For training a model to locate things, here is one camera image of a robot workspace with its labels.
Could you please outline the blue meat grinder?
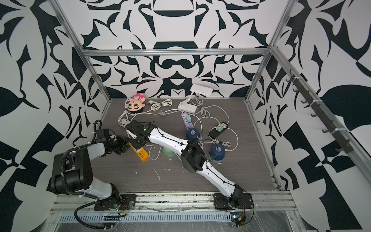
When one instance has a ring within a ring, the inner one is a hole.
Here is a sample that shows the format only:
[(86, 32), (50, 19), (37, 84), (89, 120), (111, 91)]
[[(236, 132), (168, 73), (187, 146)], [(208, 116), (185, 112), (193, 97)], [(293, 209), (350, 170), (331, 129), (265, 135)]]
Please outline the blue meat grinder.
[(221, 144), (215, 144), (212, 145), (210, 149), (209, 157), (210, 160), (213, 162), (221, 162), (224, 159), (225, 154), (226, 154), (225, 147)]
[(186, 139), (188, 141), (199, 142), (200, 141), (200, 132), (195, 128), (190, 128), (186, 132)]

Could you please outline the green charger plug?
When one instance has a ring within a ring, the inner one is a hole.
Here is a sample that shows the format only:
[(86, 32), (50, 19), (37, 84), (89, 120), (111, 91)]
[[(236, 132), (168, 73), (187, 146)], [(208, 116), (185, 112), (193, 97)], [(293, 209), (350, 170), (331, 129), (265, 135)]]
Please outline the green charger plug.
[(217, 126), (216, 130), (218, 132), (222, 132), (226, 127), (228, 127), (228, 125), (226, 123), (219, 123), (219, 125)]

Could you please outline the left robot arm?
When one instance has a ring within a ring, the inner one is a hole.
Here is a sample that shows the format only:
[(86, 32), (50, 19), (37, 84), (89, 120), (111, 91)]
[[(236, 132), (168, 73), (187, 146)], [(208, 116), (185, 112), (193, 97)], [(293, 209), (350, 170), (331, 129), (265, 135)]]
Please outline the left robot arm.
[[(102, 121), (93, 124), (93, 138), (86, 145), (76, 146), (54, 157), (52, 177), (49, 188), (55, 195), (74, 195), (88, 197), (92, 202), (78, 207), (74, 217), (81, 225), (94, 230), (109, 230), (126, 216), (123, 199), (114, 184), (105, 183), (93, 175), (92, 160), (115, 153), (121, 155), (129, 148), (128, 138), (116, 135), (112, 129), (102, 128)], [(89, 224), (83, 221), (78, 212), (89, 206), (102, 210), (116, 210), (117, 215), (107, 215), (102, 225)]]

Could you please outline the teal charger plug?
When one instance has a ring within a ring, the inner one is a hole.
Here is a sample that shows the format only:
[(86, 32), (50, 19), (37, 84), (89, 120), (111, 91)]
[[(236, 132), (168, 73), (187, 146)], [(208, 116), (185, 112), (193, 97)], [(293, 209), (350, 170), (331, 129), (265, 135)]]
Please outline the teal charger plug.
[(192, 122), (191, 116), (189, 114), (186, 114), (185, 117), (186, 117), (187, 123), (191, 123)]

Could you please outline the purple power strip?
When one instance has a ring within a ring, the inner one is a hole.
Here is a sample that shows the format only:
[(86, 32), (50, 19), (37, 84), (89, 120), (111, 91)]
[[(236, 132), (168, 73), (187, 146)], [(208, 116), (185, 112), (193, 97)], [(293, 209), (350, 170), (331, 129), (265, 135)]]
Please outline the purple power strip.
[(194, 128), (190, 114), (182, 113), (181, 117), (187, 130)]

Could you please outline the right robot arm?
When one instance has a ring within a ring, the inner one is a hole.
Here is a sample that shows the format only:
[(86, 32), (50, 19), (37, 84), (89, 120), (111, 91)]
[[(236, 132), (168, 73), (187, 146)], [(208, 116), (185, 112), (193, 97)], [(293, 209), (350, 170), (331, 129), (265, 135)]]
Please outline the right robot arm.
[(131, 120), (122, 121), (121, 124), (130, 137), (131, 145), (136, 150), (141, 149), (147, 143), (167, 148), (180, 157), (186, 170), (201, 175), (213, 184), (220, 191), (213, 195), (216, 210), (254, 208), (252, 195), (215, 169), (196, 140), (175, 137), (152, 123), (144, 124)]

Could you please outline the black power strip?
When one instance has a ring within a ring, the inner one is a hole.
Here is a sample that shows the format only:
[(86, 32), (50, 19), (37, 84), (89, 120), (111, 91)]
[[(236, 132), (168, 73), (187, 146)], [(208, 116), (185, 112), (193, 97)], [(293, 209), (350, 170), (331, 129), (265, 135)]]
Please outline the black power strip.
[(209, 131), (210, 138), (216, 139), (227, 129), (228, 126), (229, 125), (226, 122), (219, 123), (215, 128)]

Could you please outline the green meat grinder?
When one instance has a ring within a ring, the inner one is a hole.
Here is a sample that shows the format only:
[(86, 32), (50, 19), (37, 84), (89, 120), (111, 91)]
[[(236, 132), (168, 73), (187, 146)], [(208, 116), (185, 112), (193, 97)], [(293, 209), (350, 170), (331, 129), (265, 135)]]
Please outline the green meat grinder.
[(170, 150), (166, 147), (162, 147), (162, 151), (163, 151), (164, 155), (167, 156), (167, 157), (173, 157), (173, 156), (176, 155), (175, 152), (173, 152), (172, 150)]

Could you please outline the yellow power strip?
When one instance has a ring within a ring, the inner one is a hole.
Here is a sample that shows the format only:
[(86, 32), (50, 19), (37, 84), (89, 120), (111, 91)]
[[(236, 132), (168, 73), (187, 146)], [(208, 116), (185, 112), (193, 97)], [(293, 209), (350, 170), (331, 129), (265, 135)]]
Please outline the yellow power strip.
[(134, 152), (138, 155), (141, 161), (145, 162), (149, 159), (149, 154), (144, 148), (136, 149), (131, 143), (129, 143), (129, 145), (134, 150)]

